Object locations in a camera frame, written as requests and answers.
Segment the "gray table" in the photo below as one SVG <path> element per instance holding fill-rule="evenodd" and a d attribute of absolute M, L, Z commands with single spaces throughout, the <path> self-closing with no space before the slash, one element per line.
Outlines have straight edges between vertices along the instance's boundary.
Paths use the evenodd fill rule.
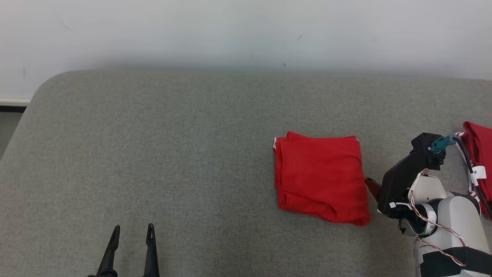
<path fill-rule="evenodd" d="M 413 239 L 277 208 L 275 136 L 356 135 L 381 180 L 421 132 L 492 126 L 492 82 L 76 71 L 44 83 L 0 162 L 0 276 L 86 276 L 115 225 L 115 269 L 162 276 L 413 276 Z M 466 192 L 456 149 L 436 173 Z M 489 241 L 492 225 L 484 221 Z"/>

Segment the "black baseboard strip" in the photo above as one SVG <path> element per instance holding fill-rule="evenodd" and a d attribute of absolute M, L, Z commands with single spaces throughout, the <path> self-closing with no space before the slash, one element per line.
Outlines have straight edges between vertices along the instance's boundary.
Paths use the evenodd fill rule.
<path fill-rule="evenodd" d="M 22 106 L 0 106 L 0 112 L 20 112 L 23 113 L 26 107 Z"/>

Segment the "dark red cloth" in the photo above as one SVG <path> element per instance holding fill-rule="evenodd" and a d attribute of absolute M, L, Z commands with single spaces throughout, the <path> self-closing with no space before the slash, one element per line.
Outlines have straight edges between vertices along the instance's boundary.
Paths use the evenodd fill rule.
<path fill-rule="evenodd" d="M 355 136 L 277 138 L 275 187 L 280 209 L 330 222 L 367 225 L 368 195 Z"/>
<path fill-rule="evenodd" d="M 473 166 L 484 166 L 486 173 L 492 174 L 492 129 L 472 122 L 464 122 L 466 130 L 462 141 L 468 151 Z M 478 185 L 483 190 L 489 206 L 492 205 L 492 178 L 478 179 Z"/>

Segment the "floor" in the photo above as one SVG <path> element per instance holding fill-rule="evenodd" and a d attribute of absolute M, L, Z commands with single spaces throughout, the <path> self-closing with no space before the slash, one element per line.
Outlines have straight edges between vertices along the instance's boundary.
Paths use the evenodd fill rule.
<path fill-rule="evenodd" d="M 0 159 L 12 138 L 21 117 L 22 113 L 19 112 L 0 112 Z"/>

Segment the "teal connector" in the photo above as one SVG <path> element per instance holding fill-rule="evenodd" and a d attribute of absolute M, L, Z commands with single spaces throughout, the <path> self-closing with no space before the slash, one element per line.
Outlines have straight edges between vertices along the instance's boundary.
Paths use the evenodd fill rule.
<path fill-rule="evenodd" d="M 430 151 L 432 153 L 439 153 L 446 149 L 449 145 L 453 145 L 456 143 L 456 140 L 454 139 L 456 137 L 455 134 L 449 135 L 447 137 L 441 137 L 436 141 L 433 141 L 430 144 Z"/>

